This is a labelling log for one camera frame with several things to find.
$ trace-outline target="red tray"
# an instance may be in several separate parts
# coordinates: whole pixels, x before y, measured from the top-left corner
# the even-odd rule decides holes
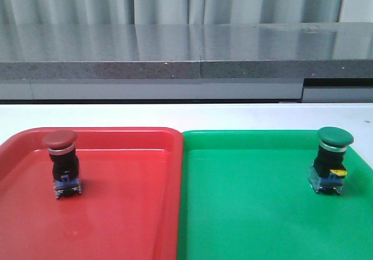
[[[0,146],[0,259],[175,259],[182,135],[169,128],[78,133],[83,194],[55,199],[38,128]]]

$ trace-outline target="button cap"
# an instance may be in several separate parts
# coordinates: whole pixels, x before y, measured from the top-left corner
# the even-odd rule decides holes
[[[50,149],[68,147],[76,140],[78,135],[71,130],[58,130],[51,132],[43,138],[43,145]]]
[[[347,146],[354,142],[352,134],[336,127],[323,127],[317,134],[323,142],[333,146]]]

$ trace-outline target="yellow tab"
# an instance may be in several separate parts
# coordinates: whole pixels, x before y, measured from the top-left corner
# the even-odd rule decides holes
[[[332,174],[338,175],[339,177],[344,177],[345,175],[347,175],[347,171],[345,170],[330,170],[330,172]]]

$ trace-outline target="plastic tray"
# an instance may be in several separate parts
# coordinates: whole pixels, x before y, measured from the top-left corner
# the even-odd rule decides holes
[[[55,199],[43,136],[0,146],[0,259],[175,259],[182,134],[70,128],[83,194]]]
[[[373,170],[349,148],[341,195],[307,179],[316,131],[190,131],[178,259],[373,259]]]

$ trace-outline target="green tray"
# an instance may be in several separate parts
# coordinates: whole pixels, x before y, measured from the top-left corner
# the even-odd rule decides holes
[[[178,259],[373,259],[373,170],[316,194],[316,131],[184,133]]]

